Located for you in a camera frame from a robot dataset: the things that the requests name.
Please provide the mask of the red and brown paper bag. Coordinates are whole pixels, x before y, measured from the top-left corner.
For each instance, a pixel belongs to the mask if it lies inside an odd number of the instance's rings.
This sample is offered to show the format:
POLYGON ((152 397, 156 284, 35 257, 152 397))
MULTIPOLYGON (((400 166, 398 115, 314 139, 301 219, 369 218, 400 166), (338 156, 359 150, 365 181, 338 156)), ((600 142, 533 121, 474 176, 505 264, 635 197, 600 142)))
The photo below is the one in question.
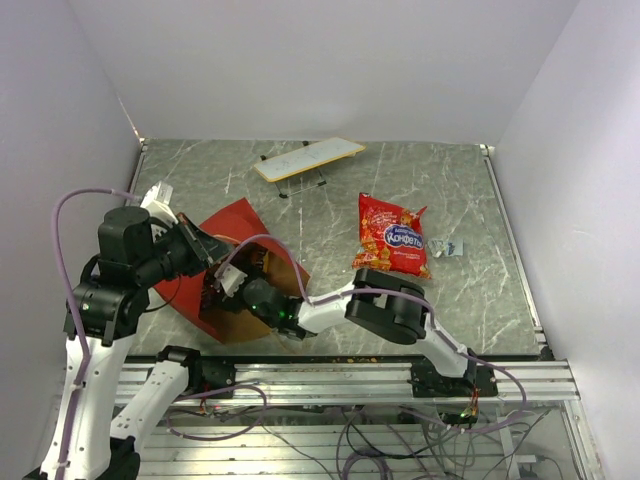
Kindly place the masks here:
POLYGON ((200 229, 240 249, 223 272, 214 266, 157 284, 162 300, 223 345, 248 343, 291 325, 310 275, 266 238, 269 231, 249 201, 227 205, 200 229))

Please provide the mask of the red candy bag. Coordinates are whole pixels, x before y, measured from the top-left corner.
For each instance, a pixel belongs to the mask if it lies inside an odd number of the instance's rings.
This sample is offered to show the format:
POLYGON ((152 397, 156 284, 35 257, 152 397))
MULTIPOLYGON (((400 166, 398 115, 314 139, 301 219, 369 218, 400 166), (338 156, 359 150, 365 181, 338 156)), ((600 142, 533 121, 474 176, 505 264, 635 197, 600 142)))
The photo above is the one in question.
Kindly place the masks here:
POLYGON ((360 250, 353 268, 371 268, 430 279, 421 218, 427 210, 411 211, 360 193, 360 250))

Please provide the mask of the small white blue wrapper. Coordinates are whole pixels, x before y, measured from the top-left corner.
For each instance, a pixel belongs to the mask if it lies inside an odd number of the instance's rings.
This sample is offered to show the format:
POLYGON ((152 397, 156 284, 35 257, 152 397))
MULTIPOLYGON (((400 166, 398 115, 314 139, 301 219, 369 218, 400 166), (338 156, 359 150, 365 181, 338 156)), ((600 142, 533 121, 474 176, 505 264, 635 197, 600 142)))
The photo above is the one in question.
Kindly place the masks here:
POLYGON ((427 246, 434 258, 449 258, 464 255, 464 242, 460 238, 430 238, 427 246))

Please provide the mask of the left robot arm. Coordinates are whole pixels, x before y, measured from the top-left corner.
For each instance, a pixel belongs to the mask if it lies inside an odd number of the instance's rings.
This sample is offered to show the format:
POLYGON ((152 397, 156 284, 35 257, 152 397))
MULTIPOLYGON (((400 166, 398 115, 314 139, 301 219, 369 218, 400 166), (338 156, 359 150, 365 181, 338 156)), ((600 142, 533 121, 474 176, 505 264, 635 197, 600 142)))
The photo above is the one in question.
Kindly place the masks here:
POLYGON ((232 246, 184 214, 161 220, 138 206, 112 209, 98 228, 99 252, 85 265, 67 302, 66 377, 52 442, 30 479, 134 479, 144 441, 169 405, 203 387, 201 355, 168 346, 119 417, 121 371, 163 281, 194 277, 224 260, 232 246))

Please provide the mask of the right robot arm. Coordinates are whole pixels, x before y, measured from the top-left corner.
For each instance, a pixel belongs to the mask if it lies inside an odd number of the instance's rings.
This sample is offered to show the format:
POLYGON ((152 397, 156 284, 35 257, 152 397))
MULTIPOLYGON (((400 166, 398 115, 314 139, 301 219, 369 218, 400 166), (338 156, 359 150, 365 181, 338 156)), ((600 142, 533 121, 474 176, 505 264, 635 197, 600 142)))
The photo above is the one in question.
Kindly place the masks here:
POLYGON ((294 339, 355 324, 393 344, 415 346, 448 393, 463 395, 475 386, 471 351, 440 325, 424 289, 399 277, 361 268, 352 282, 329 295, 304 297, 284 293, 262 274, 229 266, 214 275, 213 294, 215 306, 247 312, 294 339))

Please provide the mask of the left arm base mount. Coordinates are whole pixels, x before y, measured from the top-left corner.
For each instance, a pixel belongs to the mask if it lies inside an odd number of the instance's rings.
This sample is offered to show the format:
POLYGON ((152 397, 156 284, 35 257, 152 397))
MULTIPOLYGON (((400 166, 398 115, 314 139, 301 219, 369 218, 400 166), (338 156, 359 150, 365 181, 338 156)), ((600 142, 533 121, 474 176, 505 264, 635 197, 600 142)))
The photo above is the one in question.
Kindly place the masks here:
POLYGON ((233 364, 214 360, 199 360, 189 368, 188 386, 185 395, 193 395, 208 391, 221 393, 211 395, 211 398, 228 399, 233 396, 231 391, 225 388, 235 384, 236 368, 233 364))

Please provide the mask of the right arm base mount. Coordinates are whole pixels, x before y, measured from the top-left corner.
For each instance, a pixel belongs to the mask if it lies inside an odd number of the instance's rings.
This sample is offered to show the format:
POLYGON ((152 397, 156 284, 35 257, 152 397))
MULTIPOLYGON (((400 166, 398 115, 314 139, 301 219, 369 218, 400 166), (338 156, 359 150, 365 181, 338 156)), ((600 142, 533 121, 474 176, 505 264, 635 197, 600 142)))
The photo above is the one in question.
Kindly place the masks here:
POLYGON ((413 363, 408 380, 414 398, 496 397, 498 387, 491 368, 471 362, 461 378, 440 375, 435 367, 423 360, 413 363))

